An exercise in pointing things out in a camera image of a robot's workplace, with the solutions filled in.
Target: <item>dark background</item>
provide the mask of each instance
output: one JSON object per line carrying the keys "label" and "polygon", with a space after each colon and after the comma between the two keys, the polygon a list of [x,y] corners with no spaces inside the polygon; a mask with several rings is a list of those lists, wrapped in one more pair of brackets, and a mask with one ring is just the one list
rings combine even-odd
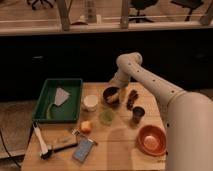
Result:
{"label": "dark background", "polygon": [[37,99],[46,78],[107,82],[116,58],[140,52],[142,66],[184,89],[213,87],[212,29],[0,37],[0,100]]}

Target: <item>white brush handle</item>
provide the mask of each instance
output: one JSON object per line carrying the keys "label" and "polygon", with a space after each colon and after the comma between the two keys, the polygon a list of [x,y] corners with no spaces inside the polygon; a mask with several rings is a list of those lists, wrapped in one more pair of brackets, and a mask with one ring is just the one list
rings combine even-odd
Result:
{"label": "white brush handle", "polygon": [[35,131],[36,136],[38,137],[38,140],[39,140],[39,143],[40,143],[40,146],[41,146],[42,154],[46,154],[48,152],[48,148],[47,148],[47,145],[46,145],[46,143],[44,142],[44,140],[41,136],[40,129],[38,127],[34,127],[34,131]]}

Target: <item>cable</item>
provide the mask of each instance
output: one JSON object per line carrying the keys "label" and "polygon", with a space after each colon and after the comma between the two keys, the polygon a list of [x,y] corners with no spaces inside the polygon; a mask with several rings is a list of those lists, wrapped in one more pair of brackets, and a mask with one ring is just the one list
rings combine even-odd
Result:
{"label": "cable", "polygon": [[11,156],[11,154],[10,154],[9,151],[7,150],[7,147],[5,146],[5,143],[4,143],[4,139],[3,139],[3,136],[2,136],[1,129],[0,129],[0,136],[1,136],[2,144],[3,144],[3,146],[4,146],[5,151],[7,152],[8,156],[9,156],[10,159],[16,164],[16,166],[17,166],[18,168],[21,168],[21,166],[17,163],[17,161],[15,161],[15,159],[13,158],[13,156]]}

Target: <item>office chair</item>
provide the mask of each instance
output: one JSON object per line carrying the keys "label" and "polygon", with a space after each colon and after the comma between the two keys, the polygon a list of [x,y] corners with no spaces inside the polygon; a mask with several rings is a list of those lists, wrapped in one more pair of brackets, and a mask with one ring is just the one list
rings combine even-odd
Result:
{"label": "office chair", "polygon": [[152,23],[153,21],[146,18],[145,14],[140,14],[140,11],[155,5],[157,2],[158,0],[131,0],[131,8],[135,8],[137,10],[137,14],[129,15],[129,21],[135,20],[136,23],[140,23],[140,21]]}
{"label": "office chair", "polygon": [[171,3],[189,8],[185,21],[189,21],[193,11],[203,4],[201,0],[172,0]]}
{"label": "office chair", "polygon": [[53,4],[51,4],[48,0],[35,0],[35,1],[33,1],[32,4],[30,3],[30,0],[27,0],[27,4],[28,4],[28,5],[31,5],[32,10],[36,10],[35,4],[36,4],[38,1],[40,1],[42,5],[44,5],[44,2],[46,2],[46,3],[50,6],[50,8],[53,8]]}

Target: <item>green plastic bin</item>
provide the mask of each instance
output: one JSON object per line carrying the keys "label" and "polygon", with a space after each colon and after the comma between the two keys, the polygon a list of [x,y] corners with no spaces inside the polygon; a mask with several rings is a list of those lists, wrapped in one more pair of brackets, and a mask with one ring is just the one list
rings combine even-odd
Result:
{"label": "green plastic bin", "polygon": [[[51,107],[51,118],[47,119],[47,110],[54,103],[56,89],[61,87],[69,92],[69,98],[59,107]],[[82,79],[46,79],[39,96],[32,120],[39,123],[76,123],[79,118]]]}

